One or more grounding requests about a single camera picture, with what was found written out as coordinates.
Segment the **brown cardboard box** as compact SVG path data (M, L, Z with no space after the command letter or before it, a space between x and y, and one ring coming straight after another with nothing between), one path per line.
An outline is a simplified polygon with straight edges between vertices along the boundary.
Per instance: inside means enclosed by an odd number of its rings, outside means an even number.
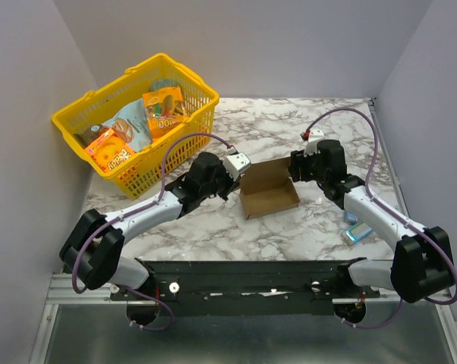
M240 200L247 220L293 209L300 203L289 174L290 158L252 164L240 181Z

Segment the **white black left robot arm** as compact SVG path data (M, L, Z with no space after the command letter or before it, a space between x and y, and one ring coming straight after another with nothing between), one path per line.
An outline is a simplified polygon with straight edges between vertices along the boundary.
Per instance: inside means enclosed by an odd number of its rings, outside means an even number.
M151 228L191 213L205 199L227 199L250 165L242 152L225 158L202 152L188 172L155 196L116 212L91 209L83 213L59 257L72 271L73 281L82 281L86 289L96 290L107 283L126 286L135 298L144 300L153 293L150 270L138 259L123 257L124 245Z

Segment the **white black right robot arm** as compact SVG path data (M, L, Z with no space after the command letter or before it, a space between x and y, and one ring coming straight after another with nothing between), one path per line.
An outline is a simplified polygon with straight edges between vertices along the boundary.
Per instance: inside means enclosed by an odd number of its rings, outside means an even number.
M288 172L294 182L316 182L328 200L357 215L394 252L391 262L346 262L344 273L334 280L340 295L352 297L369 286L394 290L405 302L415 303L457 285L447 233L418 224L379 200L361 178L347 172L338 140L317 142L311 154L293 151Z

